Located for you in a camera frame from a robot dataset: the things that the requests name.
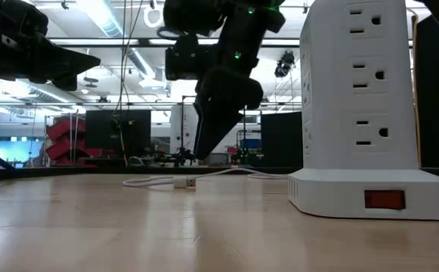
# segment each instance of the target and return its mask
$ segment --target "ceiling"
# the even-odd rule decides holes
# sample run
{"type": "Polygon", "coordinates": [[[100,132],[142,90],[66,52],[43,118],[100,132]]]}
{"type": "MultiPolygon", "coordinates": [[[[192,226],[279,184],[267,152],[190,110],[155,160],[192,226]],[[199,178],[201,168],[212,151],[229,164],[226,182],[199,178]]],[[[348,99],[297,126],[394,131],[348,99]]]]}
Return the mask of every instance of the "ceiling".
{"type": "MultiPolygon", "coordinates": [[[[125,31],[129,32],[129,25],[135,19],[139,12],[138,0],[127,1],[127,8],[124,9],[123,0],[107,0],[110,1],[113,13],[117,18],[117,21],[121,22],[124,19],[125,11],[125,31]]],[[[39,10],[45,13],[49,19],[49,31],[47,37],[50,39],[95,39],[106,38],[107,36],[102,32],[100,27],[91,19],[90,15],[79,6],[75,1],[66,0],[69,9],[64,10],[61,7],[61,1],[56,0],[29,0],[39,10]]],[[[150,0],[144,0],[142,7],[140,8],[138,24],[132,33],[134,40],[140,38],[158,39],[156,35],[157,27],[149,27],[144,21],[144,14],[148,13],[147,18],[150,22],[156,22],[160,17],[160,11],[150,11],[150,0]]],[[[268,32],[267,39],[294,39],[298,40],[300,36],[301,28],[306,18],[304,14],[303,4],[311,5],[313,0],[286,0],[283,4],[284,8],[280,11],[286,18],[286,24],[277,34],[268,32]]],[[[163,1],[157,2],[157,7],[163,5],[163,1]]],[[[428,11],[418,2],[407,1],[407,5],[411,8],[415,8],[416,12],[421,14],[421,17],[425,17],[428,11]]],[[[219,31],[214,33],[212,37],[218,37],[219,31]]],[[[48,92],[58,97],[65,97],[63,100],[67,101],[88,101],[96,102],[100,97],[107,96],[108,100],[117,102],[119,99],[120,90],[120,68],[121,68],[121,56],[122,52],[118,48],[97,48],[95,47],[83,47],[73,48],[75,51],[82,53],[89,53],[96,57],[99,57],[102,61],[102,66],[89,70],[79,76],[79,89],[68,94],[61,90],[51,90],[52,86],[47,86],[48,92]],[[86,88],[88,84],[84,81],[84,78],[98,79],[96,88],[86,88]]],[[[165,49],[164,48],[138,48],[140,55],[145,61],[154,69],[163,69],[165,66],[165,49]]],[[[299,46],[297,45],[285,45],[282,48],[262,48],[259,52],[260,62],[258,66],[252,71],[252,78],[258,80],[263,89],[264,96],[268,97],[270,102],[288,102],[288,101],[301,101],[301,83],[300,83],[300,71],[294,69],[290,76],[284,79],[277,79],[274,76],[274,69],[277,65],[277,61],[281,58],[285,51],[293,51],[295,58],[299,56],[299,46]]],[[[128,90],[128,98],[124,95],[123,100],[129,99],[133,102],[179,102],[183,95],[194,95],[195,82],[169,82],[171,84],[170,97],[166,94],[163,88],[144,88],[139,83],[143,80],[139,72],[129,63],[127,68],[127,75],[125,77],[125,86],[128,90]]]]}

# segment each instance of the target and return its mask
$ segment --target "electrical outlet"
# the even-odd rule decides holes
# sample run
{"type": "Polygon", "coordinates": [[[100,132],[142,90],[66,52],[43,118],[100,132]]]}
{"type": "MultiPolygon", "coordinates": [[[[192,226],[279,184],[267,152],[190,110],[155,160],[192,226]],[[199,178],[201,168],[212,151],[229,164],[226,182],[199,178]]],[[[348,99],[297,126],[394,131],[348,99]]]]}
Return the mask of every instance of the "electrical outlet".
{"type": "Polygon", "coordinates": [[[345,31],[353,39],[381,38],[385,34],[385,7],[381,2],[346,5],[345,31]]]}
{"type": "Polygon", "coordinates": [[[311,102],[311,74],[308,72],[301,81],[302,106],[306,108],[311,102]]]}
{"type": "Polygon", "coordinates": [[[382,57],[352,57],[346,65],[352,79],[354,94],[388,92],[388,73],[382,57]]]}
{"type": "Polygon", "coordinates": [[[392,133],[387,113],[354,114],[354,152],[388,153],[392,151],[392,133]]]}
{"type": "Polygon", "coordinates": [[[303,125],[303,149],[306,156],[311,154],[313,146],[313,136],[311,134],[311,121],[303,125]]]}

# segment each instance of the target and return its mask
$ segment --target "red object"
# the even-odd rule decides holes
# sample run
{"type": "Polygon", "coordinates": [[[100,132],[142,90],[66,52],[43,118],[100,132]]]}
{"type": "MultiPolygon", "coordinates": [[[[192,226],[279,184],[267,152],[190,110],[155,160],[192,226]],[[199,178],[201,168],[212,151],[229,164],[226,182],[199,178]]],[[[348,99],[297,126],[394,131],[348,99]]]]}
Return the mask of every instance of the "red object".
{"type": "MultiPolygon", "coordinates": [[[[58,138],[63,136],[64,134],[68,135],[70,137],[70,129],[73,131],[73,137],[75,137],[75,127],[76,127],[76,120],[73,120],[71,122],[71,128],[70,128],[70,121],[69,120],[61,120],[57,122],[56,124],[49,126],[46,128],[46,133],[48,134],[48,137],[52,141],[56,141],[58,138]]],[[[85,132],[85,121],[79,120],[78,121],[78,133],[85,132]]]]}
{"type": "MultiPolygon", "coordinates": [[[[101,155],[100,148],[85,148],[84,139],[78,139],[78,142],[76,143],[76,149],[77,152],[81,151],[88,156],[98,157],[101,155]]],[[[53,160],[58,160],[62,156],[70,157],[70,139],[66,136],[59,138],[58,141],[56,141],[52,146],[46,149],[46,153],[53,160]]]]}
{"type": "Polygon", "coordinates": [[[237,153],[237,148],[235,148],[235,147],[227,147],[227,152],[229,154],[236,154],[237,153]]]}
{"type": "Polygon", "coordinates": [[[86,162],[80,160],[80,158],[85,157],[99,157],[102,155],[103,150],[100,148],[85,148],[85,139],[83,135],[85,133],[85,121],[78,121],[78,133],[76,134],[78,140],[70,143],[70,130],[72,136],[75,137],[76,120],[71,122],[68,119],[62,119],[56,124],[47,127],[46,132],[49,138],[54,142],[52,146],[46,149],[46,153],[53,160],[54,165],[86,165],[86,162]],[[71,162],[70,160],[70,145],[73,150],[73,155],[75,155],[76,161],[71,162]]]}
{"type": "Polygon", "coordinates": [[[406,197],[404,191],[366,190],[365,208],[403,210],[406,208],[406,197]]]}

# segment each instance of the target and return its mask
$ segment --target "black panel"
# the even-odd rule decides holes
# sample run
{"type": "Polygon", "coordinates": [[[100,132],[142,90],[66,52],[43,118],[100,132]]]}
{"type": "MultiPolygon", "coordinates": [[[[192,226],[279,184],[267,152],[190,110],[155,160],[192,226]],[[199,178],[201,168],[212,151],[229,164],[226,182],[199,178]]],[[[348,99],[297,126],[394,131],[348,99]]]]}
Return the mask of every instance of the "black panel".
{"type": "Polygon", "coordinates": [[[261,166],[303,168],[301,124],[301,112],[261,116],[261,166]]]}
{"type": "Polygon", "coordinates": [[[119,130],[116,124],[122,126],[122,136],[127,156],[139,155],[144,148],[150,147],[151,113],[150,110],[129,110],[112,118],[112,110],[89,110],[85,118],[85,146],[91,148],[106,148],[122,150],[119,130]]]}
{"type": "Polygon", "coordinates": [[[416,80],[422,167],[439,168],[439,23],[418,25],[416,80]]]}

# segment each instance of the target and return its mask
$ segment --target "white cable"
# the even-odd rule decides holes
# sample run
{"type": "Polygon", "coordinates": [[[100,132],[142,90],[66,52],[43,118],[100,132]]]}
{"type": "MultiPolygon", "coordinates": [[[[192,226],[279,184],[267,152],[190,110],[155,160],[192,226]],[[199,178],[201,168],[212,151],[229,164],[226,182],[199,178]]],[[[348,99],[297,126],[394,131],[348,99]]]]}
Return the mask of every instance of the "white cable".
{"type": "MultiPolygon", "coordinates": [[[[277,179],[285,179],[288,178],[288,175],[272,175],[272,174],[266,174],[260,171],[251,170],[247,168],[231,168],[226,169],[223,171],[206,174],[206,175],[199,175],[199,176],[191,176],[187,177],[187,179],[198,179],[198,178],[205,178],[205,177],[211,177],[216,175],[222,175],[227,174],[229,172],[236,172],[236,171],[242,171],[242,172],[248,172],[251,173],[248,175],[248,178],[251,179],[258,179],[258,180],[277,180],[277,179]]],[[[151,187],[156,185],[165,185],[165,184],[173,184],[174,180],[177,179],[173,176],[165,176],[165,177],[157,177],[157,178],[135,178],[127,181],[123,181],[122,185],[123,187],[134,187],[134,188],[143,188],[143,187],[151,187]]]]}
{"type": "Polygon", "coordinates": [[[157,186],[157,185],[168,185],[168,184],[173,184],[173,183],[174,183],[174,181],[148,181],[148,182],[143,182],[143,181],[130,180],[130,181],[123,181],[122,185],[123,185],[123,187],[145,188],[145,187],[152,187],[152,186],[157,186]]]}

